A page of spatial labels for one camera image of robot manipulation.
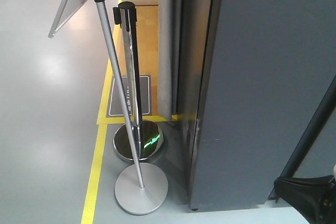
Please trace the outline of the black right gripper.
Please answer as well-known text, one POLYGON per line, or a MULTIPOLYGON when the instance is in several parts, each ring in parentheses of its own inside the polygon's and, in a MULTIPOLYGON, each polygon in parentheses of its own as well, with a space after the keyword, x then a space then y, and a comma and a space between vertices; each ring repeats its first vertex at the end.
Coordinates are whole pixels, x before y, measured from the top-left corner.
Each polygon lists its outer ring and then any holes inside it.
POLYGON ((294 207, 308 223, 335 223, 335 177, 278 177, 275 193, 294 207))

